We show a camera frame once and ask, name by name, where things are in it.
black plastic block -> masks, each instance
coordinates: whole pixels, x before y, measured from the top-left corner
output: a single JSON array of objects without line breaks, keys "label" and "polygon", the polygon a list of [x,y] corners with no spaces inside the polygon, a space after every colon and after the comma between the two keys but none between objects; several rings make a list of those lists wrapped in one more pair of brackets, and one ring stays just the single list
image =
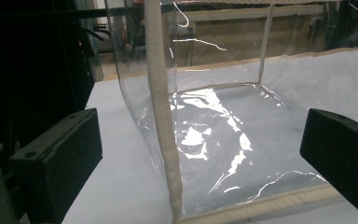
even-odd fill
[{"label": "black plastic block", "polygon": [[96,109],[62,119],[10,158],[33,223],[61,223],[102,159]]},{"label": "black plastic block", "polygon": [[358,122],[310,109],[300,154],[358,209]]}]

clear vinyl panel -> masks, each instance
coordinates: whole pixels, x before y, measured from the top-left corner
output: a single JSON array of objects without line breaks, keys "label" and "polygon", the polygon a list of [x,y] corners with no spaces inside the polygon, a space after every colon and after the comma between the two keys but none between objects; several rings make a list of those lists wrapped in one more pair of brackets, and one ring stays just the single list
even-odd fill
[{"label": "clear vinyl panel", "polygon": [[[150,162],[153,163],[157,175],[161,176],[161,194],[166,194],[166,213],[172,210],[168,201],[168,188],[164,170],[164,161],[161,156],[156,120],[153,111],[151,91],[147,77],[147,47],[145,30],[145,1],[144,0],[117,0],[105,1],[108,8],[109,31],[114,49],[117,75],[124,101],[131,113],[135,124],[145,140],[145,148],[150,151]],[[173,59],[173,35],[175,16],[171,1],[161,3],[164,59],[167,67],[171,102],[175,105],[175,73]]]},{"label": "clear vinyl panel", "polygon": [[[183,217],[327,184],[299,148],[310,108],[358,121],[358,6],[177,6],[178,18],[188,18],[178,25],[194,32],[180,37],[180,26],[178,40],[188,41],[176,42]],[[267,8],[268,35],[268,16],[246,18]],[[213,18],[234,17],[238,10],[243,18]],[[252,59],[262,55],[266,36],[263,76],[252,83],[262,64]]]},{"label": "clear vinyl panel", "polygon": [[178,1],[176,7],[178,91],[258,82],[268,4]]}]

transparent plastic sheet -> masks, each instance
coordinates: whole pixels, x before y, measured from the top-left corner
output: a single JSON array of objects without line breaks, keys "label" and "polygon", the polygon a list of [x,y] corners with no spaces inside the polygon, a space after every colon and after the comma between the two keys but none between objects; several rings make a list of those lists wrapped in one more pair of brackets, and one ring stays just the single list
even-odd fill
[{"label": "transparent plastic sheet", "polygon": [[[268,18],[245,18],[270,5],[177,6],[178,34],[186,24],[195,30],[182,37],[188,41],[175,41],[183,218],[327,184],[298,151],[309,108],[358,120],[358,6],[347,1],[274,6],[264,65],[256,57]],[[245,18],[216,16],[235,17],[238,10]],[[261,35],[250,35],[255,27]],[[194,41],[204,39],[210,44]],[[229,44],[234,47],[222,50]],[[255,54],[243,55],[246,51]],[[254,84],[260,64],[263,76]]]},{"label": "transparent plastic sheet", "polygon": [[[151,90],[147,77],[148,65],[146,62],[147,47],[145,43],[145,1],[142,0],[124,0],[119,2],[105,1],[106,7],[120,7],[124,15],[113,15],[108,10],[109,28],[112,45],[114,47],[115,62],[117,66],[117,75],[119,85],[129,112],[134,122],[138,126],[147,148],[150,150],[150,162],[153,163],[155,170],[161,175],[162,194],[168,197],[166,172],[164,169],[164,160],[160,152],[158,142],[155,113],[151,99]],[[170,101],[175,105],[173,97],[176,92],[175,72],[176,67],[173,59],[173,39],[175,30],[175,16],[173,12],[172,1],[162,1],[165,10],[162,13],[162,29],[164,59],[167,68],[168,89],[172,94]],[[170,214],[172,219],[172,209],[170,202],[166,202],[166,213]]]}]

white table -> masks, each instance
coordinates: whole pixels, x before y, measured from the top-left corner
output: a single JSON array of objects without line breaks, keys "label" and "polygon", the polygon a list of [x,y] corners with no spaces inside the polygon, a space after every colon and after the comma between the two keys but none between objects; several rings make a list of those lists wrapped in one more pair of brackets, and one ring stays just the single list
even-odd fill
[{"label": "white table", "polygon": [[[124,104],[117,80],[95,83],[87,107],[98,110],[103,159],[78,194],[63,223],[170,223],[171,208],[165,180],[155,172],[145,141]],[[358,224],[358,211],[345,199],[338,198],[241,223]]]}]

white surface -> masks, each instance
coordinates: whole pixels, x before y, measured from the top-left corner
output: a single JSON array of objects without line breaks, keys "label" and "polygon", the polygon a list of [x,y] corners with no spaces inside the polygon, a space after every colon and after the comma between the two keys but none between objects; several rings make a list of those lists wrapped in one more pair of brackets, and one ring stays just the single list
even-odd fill
[{"label": "white surface", "polygon": [[[118,82],[96,83],[88,107],[98,110],[103,159],[63,223],[170,223],[164,179],[153,168],[145,141],[124,105]],[[358,211],[344,199],[336,199],[241,223],[299,222],[358,223]]]},{"label": "white surface", "polygon": [[[249,66],[211,68],[191,81],[179,73],[178,87],[219,75],[236,81]],[[308,110],[358,121],[358,50],[268,60],[261,85],[184,91],[177,108],[185,217],[321,185],[299,155]]]}]

